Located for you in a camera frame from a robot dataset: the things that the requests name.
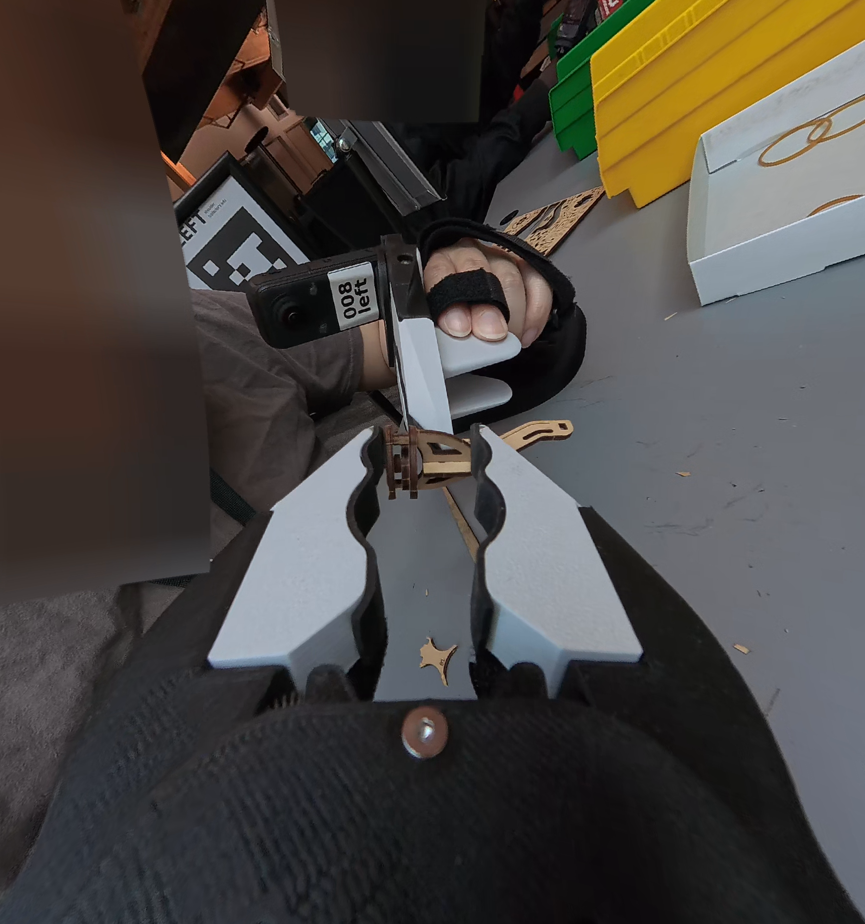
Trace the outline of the laser-cut wooden sheet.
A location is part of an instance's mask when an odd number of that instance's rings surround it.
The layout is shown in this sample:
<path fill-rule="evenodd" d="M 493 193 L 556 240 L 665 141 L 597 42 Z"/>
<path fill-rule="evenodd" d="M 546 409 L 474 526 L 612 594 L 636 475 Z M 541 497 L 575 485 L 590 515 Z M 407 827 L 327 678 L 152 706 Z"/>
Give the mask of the laser-cut wooden sheet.
<path fill-rule="evenodd" d="M 551 257 L 603 197 L 603 187 L 582 191 L 515 216 L 502 230 L 518 237 L 542 256 Z"/>

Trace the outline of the curved slotted wooden part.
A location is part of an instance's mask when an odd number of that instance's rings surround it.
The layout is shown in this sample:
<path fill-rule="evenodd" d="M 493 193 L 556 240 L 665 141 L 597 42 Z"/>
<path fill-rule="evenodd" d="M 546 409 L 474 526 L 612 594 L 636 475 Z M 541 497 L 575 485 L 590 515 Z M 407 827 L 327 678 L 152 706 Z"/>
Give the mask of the curved slotted wooden part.
<path fill-rule="evenodd" d="M 523 423 L 499 438 L 519 452 L 541 442 L 565 441 L 573 432 L 573 424 L 570 421 L 534 421 Z"/>

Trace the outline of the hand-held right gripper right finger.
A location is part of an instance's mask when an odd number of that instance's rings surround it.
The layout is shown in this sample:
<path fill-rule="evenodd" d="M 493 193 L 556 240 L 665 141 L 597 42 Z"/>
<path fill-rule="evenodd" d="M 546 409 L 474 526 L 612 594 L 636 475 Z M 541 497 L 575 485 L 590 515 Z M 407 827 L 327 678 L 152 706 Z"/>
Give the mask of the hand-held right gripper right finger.
<path fill-rule="evenodd" d="M 477 551 L 471 636 L 479 661 L 529 663 L 558 694 L 568 664 L 636 664 L 642 646 L 577 501 L 484 425 L 472 427 Z"/>

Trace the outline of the green plastic bin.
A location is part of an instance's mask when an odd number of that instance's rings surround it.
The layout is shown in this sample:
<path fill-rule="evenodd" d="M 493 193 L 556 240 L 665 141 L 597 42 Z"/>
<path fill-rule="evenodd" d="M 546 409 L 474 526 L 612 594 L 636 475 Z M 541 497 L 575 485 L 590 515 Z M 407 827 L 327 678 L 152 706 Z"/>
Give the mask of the green plastic bin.
<path fill-rule="evenodd" d="M 557 64 L 558 80 L 550 91 L 554 136 L 562 152 L 573 150 L 582 160 L 597 149 L 593 98 L 605 100 L 621 84 L 620 56 L 611 41 L 591 52 L 574 49 Z"/>
<path fill-rule="evenodd" d="M 605 43 L 611 40 L 621 29 L 640 16 L 653 1 L 625 1 L 619 3 L 609 17 L 606 17 L 595 29 L 592 29 L 576 46 L 560 58 L 556 75 L 563 80 L 584 62 L 588 62 Z"/>

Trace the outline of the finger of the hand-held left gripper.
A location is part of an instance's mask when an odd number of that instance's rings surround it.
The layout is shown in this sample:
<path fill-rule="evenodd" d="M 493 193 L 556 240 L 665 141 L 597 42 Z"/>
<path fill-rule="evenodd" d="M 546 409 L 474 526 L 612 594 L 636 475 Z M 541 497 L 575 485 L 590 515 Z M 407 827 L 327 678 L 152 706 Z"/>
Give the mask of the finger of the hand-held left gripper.
<path fill-rule="evenodd" d="M 435 327 L 429 318 L 393 319 L 395 366 L 409 425 L 453 433 Z"/>

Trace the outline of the person's left forearm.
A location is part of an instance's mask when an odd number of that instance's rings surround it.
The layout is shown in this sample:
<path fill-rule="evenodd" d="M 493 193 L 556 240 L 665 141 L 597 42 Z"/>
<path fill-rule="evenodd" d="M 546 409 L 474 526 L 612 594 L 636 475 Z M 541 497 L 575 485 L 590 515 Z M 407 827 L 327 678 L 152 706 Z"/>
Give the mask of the person's left forearm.
<path fill-rule="evenodd" d="M 388 355 L 387 331 L 383 321 L 358 329 L 362 341 L 362 370 L 358 381 L 361 392 L 382 391 L 397 384 L 395 368 Z"/>

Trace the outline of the small star-shaped wooden part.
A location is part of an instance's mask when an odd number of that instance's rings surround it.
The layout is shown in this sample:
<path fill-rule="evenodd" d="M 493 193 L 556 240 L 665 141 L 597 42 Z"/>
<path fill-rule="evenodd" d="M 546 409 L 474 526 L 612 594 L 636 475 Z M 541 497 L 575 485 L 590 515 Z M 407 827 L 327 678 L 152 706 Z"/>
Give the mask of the small star-shaped wooden part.
<path fill-rule="evenodd" d="M 451 660 L 459 648 L 458 644 L 451 646 L 446 645 L 441 648 L 432 636 L 427 636 L 424 643 L 420 646 L 419 668 L 434 669 L 444 687 L 449 686 L 448 668 Z"/>

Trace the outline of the white cardboard box tray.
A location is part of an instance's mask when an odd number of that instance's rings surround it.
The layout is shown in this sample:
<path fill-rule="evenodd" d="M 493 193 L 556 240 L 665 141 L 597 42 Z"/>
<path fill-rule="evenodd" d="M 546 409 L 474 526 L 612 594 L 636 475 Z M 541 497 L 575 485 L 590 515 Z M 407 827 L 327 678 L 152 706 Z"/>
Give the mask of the white cardboard box tray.
<path fill-rule="evenodd" d="M 755 183 L 768 144 L 864 93 L 865 40 L 701 135 L 687 259 L 702 305 L 865 254 L 865 196 L 785 224 Z"/>

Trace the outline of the loose tan rubber bands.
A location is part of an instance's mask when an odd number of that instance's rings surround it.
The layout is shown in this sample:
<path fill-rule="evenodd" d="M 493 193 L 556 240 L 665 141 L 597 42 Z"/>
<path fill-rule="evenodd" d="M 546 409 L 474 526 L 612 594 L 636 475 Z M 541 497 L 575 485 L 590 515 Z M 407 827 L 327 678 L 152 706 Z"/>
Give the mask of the loose tan rubber bands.
<path fill-rule="evenodd" d="M 865 196 L 865 93 L 787 129 L 757 158 L 755 183 L 790 224 Z"/>

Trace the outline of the black framed tag sign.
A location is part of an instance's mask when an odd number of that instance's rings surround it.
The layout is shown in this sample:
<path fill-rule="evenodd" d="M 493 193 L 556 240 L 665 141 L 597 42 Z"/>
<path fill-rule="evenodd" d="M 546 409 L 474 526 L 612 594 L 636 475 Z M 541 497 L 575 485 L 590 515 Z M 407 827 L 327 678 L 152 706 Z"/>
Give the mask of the black framed tag sign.
<path fill-rule="evenodd" d="M 300 229 L 224 153 L 175 203 L 189 285 L 245 292 L 259 274 L 315 258 Z"/>

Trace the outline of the aluminium frame post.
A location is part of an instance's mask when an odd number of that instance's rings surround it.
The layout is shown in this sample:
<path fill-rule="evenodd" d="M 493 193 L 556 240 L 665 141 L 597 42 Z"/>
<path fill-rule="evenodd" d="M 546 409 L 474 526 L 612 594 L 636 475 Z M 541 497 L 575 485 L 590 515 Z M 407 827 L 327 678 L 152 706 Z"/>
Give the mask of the aluminium frame post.
<path fill-rule="evenodd" d="M 325 125 L 335 148 L 358 157 L 401 216 L 444 200 L 382 122 L 328 118 Z"/>

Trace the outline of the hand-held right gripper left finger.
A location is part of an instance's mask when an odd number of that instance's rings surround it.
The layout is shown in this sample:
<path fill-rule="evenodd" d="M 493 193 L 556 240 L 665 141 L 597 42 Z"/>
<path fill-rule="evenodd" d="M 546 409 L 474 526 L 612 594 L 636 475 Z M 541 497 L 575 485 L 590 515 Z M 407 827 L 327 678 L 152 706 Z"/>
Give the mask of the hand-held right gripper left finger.
<path fill-rule="evenodd" d="M 316 667 L 361 664 L 373 689 L 387 627 L 367 538 L 384 461 L 381 429 L 364 429 L 277 502 L 208 654 L 212 667 L 282 667 L 302 688 Z"/>

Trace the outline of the person's left hand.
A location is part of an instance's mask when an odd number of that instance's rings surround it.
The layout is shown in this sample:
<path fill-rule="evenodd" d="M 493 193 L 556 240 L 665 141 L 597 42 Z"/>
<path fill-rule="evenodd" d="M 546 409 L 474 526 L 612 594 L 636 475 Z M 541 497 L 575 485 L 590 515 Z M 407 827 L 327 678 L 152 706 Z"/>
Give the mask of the person's left hand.
<path fill-rule="evenodd" d="M 509 251 L 467 237 L 439 248 L 424 265 L 425 291 L 430 292 L 452 274 L 476 270 L 496 276 L 503 288 L 509 319 L 492 304 L 457 303 L 440 315 L 438 327 L 454 338 L 475 336 L 485 342 L 501 342 L 513 334 L 523 348 L 529 347 L 549 319 L 553 293 L 539 272 Z"/>

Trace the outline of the dark cloth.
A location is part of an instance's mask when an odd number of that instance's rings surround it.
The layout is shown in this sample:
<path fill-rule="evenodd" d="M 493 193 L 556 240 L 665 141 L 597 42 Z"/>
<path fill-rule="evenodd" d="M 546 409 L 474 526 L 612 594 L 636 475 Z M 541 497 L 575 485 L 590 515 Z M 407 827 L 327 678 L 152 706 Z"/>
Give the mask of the dark cloth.
<path fill-rule="evenodd" d="M 401 124 L 388 129 L 441 201 L 408 217 L 420 229 L 441 218 L 481 222 L 499 183 L 527 156 L 550 118 L 550 88 L 536 80 L 487 124 Z"/>

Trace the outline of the round wooden model assembly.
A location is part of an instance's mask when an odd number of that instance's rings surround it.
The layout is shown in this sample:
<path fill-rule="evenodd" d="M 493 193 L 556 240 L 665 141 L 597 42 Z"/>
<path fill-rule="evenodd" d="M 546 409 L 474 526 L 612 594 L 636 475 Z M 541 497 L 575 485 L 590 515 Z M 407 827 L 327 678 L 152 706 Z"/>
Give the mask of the round wooden model assembly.
<path fill-rule="evenodd" d="M 420 490 L 471 475 L 471 446 L 466 440 L 415 426 L 401 432 L 387 425 L 382 431 L 390 500 L 395 500 L 398 491 L 406 491 L 416 499 Z"/>

